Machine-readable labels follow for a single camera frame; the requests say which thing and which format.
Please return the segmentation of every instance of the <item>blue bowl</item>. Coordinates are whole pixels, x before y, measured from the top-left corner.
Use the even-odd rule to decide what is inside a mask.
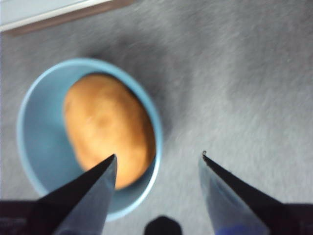
[[[27,92],[19,112],[17,141],[23,168],[40,195],[77,178],[83,173],[68,142],[62,106],[68,89],[88,73],[111,74],[123,82],[145,107],[154,129],[156,156],[135,183],[114,193],[107,221],[125,216],[147,196],[156,180],[162,152],[162,127],[153,102],[127,73],[104,61],[74,58],[45,71]]]

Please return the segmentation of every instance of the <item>potato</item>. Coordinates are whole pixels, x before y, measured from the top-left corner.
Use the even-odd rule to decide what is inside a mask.
[[[147,170],[156,153],[153,128],[140,101],[119,80],[104,74],[81,78],[68,90],[63,109],[69,141],[84,170],[115,154],[116,189]]]

